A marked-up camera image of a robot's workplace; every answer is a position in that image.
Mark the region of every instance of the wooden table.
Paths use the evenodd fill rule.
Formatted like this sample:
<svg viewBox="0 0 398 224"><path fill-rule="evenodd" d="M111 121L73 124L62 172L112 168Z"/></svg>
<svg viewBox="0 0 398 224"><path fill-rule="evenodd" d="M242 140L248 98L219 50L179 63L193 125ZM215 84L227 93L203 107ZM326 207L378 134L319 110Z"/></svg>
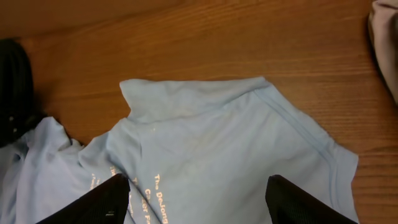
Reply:
<svg viewBox="0 0 398 224"><path fill-rule="evenodd" d="M264 76L359 154L361 223L398 221L398 109L371 60L364 0L176 6L23 38L48 114L87 144L129 108L119 82Z"/></svg>

